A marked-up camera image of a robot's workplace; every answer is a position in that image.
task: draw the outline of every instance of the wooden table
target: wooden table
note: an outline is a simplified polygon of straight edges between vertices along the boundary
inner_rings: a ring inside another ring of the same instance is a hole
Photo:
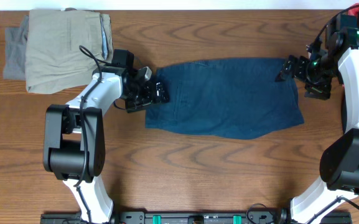
[[[305,55],[334,11],[109,11],[113,42],[152,68],[192,60]],[[75,212],[69,189],[44,171],[45,110],[83,87],[28,94],[3,80],[4,28],[28,12],[0,12],[0,223],[39,223],[45,212]],[[324,149],[341,135],[343,89],[327,101],[304,98],[305,124],[241,141],[145,129],[145,112],[111,109],[104,118],[103,179],[121,209],[245,211],[253,203],[286,206],[319,175]],[[359,212],[351,208],[359,223]]]

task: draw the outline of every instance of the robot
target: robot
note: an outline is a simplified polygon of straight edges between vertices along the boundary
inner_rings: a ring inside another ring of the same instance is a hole
[[[332,212],[343,202],[359,209],[359,13],[335,15],[307,45],[309,58],[290,55],[277,82],[296,78],[305,83],[306,97],[330,98],[332,78],[345,87],[342,107],[344,135],[327,148],[320,160],[320,176],[289,206],[279,209],[249,208],[245,213],[116,213],[101,171],[105,162],[103,116],[118,98],[128,113],[169,101],[163,83],[151,77],[148,67],[133,68],[134,55],[115,50],[112,62],[97,60],[91,83],[66,105],[51,105],[45,119],[44,167],[72,191],[81,212],[41,215],[40,223],[104,224],[284,224],[352,223],[349,213]],[[325,30],[325,49],[320,35]],[[63,138],[80,133],[81,141]]]

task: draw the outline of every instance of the blue cloth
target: blue cloth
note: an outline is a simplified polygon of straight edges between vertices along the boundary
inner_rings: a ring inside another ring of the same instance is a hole
[[[146,127],[254,139],[302,124],[295,81],[274,81],[283,63],[278,58],[231,58],[158,69],[170,101],[147,110]]]

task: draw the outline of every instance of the folded cloth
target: folded cloth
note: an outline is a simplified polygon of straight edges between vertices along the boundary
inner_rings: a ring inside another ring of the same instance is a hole
[[[24,62],[26,61],[26,44],[29,34],[29,16],[24,16],[20,27],[5,29],[5,67],[4,79],[25,80]]]
[[[28,92],[50,94],[90,83],[96,65],[78,46],[83,45],[103,60],[100,17],[109,61],[113,51],[109,15],[89,11],[30,11],[25,68]]]
[[[170,102],[146,112],[146,127],[254,139],[302,124],[295,81],[275,82],[283,59],[233,58],[158,69]]]

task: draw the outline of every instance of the dark blue fabric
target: dark blue fabric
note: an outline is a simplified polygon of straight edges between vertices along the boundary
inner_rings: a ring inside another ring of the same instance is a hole
[[[275,82],[283,59],[231,58],[158,69],[170,102],[148,109],[146,127],[253,139],[302,124],[293,79]]]

